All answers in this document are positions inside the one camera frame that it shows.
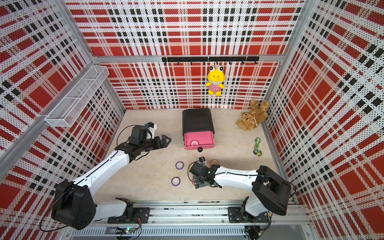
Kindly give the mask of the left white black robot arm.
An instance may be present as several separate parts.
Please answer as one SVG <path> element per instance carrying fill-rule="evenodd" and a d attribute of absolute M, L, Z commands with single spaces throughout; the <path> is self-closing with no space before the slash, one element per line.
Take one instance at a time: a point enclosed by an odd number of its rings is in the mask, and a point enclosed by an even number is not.
<path fill-rule="evenodd" d="M 65 226 L 82 230 L 90 223 L 115 218 L 119 222 L 135 219 L 133 203 L 126 198 L 115 202 L 96 203 L 99 188 L 121 168 L 145 157 L 148 153 L 167 148 L 171 138 L 156 136 L 157 125 L 149 122 L 133 125 L 131 136 L 117 143 L 114 151 L 89 172 L 72 181 L 62 181 L 56 187 L 51 218 Z"/>

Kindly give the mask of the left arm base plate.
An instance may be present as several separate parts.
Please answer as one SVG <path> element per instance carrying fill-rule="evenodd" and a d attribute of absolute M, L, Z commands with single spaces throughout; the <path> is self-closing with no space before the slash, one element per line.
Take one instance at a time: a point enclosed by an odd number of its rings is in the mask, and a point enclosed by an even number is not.
<path fill-rule="evenodd" d="M 128 208 L 120 217 L 108 218 L 108 224 L 146 224 L 150 215 L 150 208 Z"/>

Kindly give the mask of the orange tape roll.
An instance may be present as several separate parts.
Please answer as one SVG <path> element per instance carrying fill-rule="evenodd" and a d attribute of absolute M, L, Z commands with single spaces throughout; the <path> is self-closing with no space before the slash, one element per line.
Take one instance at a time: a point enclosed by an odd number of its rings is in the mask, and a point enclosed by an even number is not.
<path fill-rule="evenodd" d="M 211 165 L 219 165 L 220 162 L 216 159 L 211 160 Z"/>

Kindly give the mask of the black pink drawer cabinet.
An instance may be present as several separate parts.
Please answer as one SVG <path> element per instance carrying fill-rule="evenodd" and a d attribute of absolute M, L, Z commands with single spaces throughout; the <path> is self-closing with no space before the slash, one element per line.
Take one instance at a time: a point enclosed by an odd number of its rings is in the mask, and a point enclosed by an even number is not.
<path fill-rule="evenodd" d="M 185 150 L 197 150 L 215 147 L 215 129 L 210 109 L 187 109 L 182 112 L 183 138 Z M 198 146 L 192 146 L 191 142 L 196 140 Z"/>

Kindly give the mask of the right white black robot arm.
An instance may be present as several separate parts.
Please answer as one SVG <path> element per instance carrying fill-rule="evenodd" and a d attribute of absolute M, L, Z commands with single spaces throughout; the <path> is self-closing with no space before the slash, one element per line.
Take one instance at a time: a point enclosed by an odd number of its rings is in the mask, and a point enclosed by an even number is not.
<path fill-rule="evenodd" d="M 204 161 L 196 161 L 190 164 L 188 173 L 192 174 L 190 181 L 196 189 L 234 187 L 251 191 L 253 194 L 244 199 L 240 208 L 241 216 L 247 222 L 270 214 L 287 214 L 292 185 L 267 166 L 241 171 L 220 165 L 207 167 Z"/>

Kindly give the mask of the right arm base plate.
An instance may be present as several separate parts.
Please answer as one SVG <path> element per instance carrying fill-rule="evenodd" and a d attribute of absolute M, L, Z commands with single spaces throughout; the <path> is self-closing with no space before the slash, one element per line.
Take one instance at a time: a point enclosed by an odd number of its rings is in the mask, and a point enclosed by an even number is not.
<path fill-rule="evenodd" d="M 252 216 L 242 207 L 229 207 L 228 217 L 230 223 L 268 223 L 267 213 L 261 213 L 258 216 Z"/>

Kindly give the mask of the red tape roll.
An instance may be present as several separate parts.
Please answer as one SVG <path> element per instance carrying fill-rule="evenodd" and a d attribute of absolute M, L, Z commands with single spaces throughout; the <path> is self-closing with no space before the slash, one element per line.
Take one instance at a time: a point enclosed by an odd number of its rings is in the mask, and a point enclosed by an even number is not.
<path fill-rule="evenodd" d="M 198 146 L 198 145 L 199 145 L 199 142 L 196 141 L 196 140 L 193 140 L 193 141 L 191 142 L 191 145 L 192 145 L 192 146 Z"/>

